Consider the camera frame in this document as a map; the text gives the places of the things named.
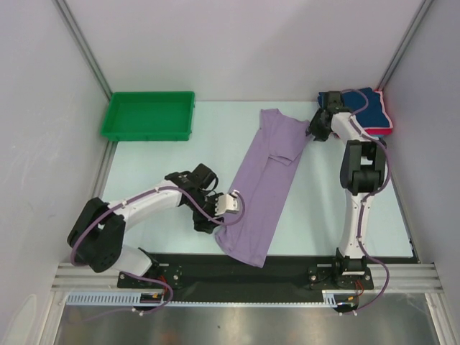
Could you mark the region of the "purple t shirt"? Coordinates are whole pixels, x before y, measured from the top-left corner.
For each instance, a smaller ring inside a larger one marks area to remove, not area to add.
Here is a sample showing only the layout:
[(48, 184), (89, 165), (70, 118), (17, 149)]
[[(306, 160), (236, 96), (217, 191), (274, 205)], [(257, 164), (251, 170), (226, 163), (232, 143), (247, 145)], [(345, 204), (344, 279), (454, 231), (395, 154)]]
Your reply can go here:
[(310, 122), (279, 109), (260, 111), (259, 129), (236, 173), (230, 190), (241, 193), (241, 221), (221, 227), (216, 243), (230, 257), (263, 267), (300, 159), (309, 141)]

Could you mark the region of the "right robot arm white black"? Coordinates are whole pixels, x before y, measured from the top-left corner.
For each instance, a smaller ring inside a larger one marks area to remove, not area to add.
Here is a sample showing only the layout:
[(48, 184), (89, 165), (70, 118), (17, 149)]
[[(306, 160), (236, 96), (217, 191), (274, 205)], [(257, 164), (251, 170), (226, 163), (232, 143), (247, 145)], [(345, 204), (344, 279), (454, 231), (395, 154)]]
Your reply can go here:
[(357, 115), (366, 110), (369, 100), (352, 110), (345, 105), (344, 91), (328, 91), (320, 96), (317, 110), (306, 134), (318, 142), (325, 142), (335, 134), (344, 143), (344, 155), (339, 172), (339, 182), (346, 196), (346, 215), (341, 241), (329, 267), (312, 267), (308, 270), (313, 289), (373, 288), (366, 250), (367, 224), (374, 197), (390, 181), (386, 146), (358, 122)]

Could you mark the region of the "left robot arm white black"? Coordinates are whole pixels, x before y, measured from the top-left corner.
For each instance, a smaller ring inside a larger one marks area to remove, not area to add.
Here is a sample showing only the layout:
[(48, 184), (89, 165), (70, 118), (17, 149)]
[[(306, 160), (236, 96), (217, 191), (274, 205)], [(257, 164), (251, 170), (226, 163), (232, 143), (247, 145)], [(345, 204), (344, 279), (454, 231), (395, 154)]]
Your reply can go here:
[(194, 230), (211, 234), (224, 220), (216, 214), (223, 195), (215, 192), (218, 184), (216, 173), (201, 163), (193, 171), (172, 172), (154, 188), (121, 201), (90, 199), (67, 238), (71, 263), (95, 273), (128, 272), (141, 286), (153, 286), (159, 278), (155, 260), (142, 248), (125, 245), (125, 232), (156, 212), (187, 206)]

